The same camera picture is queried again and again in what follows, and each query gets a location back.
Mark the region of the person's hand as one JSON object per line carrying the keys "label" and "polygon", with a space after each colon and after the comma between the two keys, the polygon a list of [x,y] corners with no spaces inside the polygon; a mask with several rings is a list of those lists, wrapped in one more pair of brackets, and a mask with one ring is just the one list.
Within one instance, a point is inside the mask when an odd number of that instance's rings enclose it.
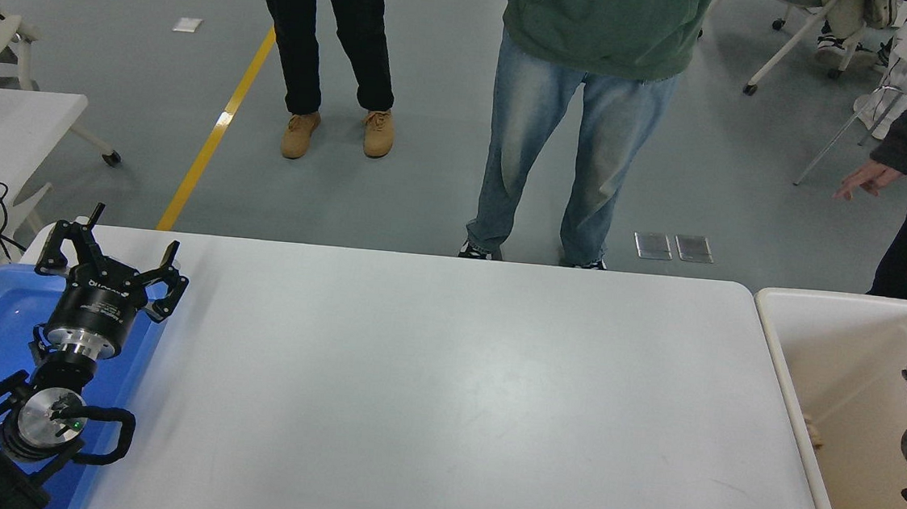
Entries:
{"label": "person's hand", "polygon": [[872,196],[879,196],[880,191],[904,177],[904,173],[884,165],[876,160],[865,161],[851,174],[846,175],[833,193],[833,198],[853,200],[856,190],[863,190]]}

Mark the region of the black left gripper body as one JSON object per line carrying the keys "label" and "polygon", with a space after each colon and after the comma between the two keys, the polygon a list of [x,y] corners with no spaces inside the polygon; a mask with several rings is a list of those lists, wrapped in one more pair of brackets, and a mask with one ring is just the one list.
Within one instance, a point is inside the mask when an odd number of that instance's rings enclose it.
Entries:
{"label": "black left gripper body", "polygon": [[123,343],[138,310],[145,307],[147,287],[132,277],[106,282],[100,277],[71,271],[67,286],[49,316],[48,336],[90,332],[110,342]]}

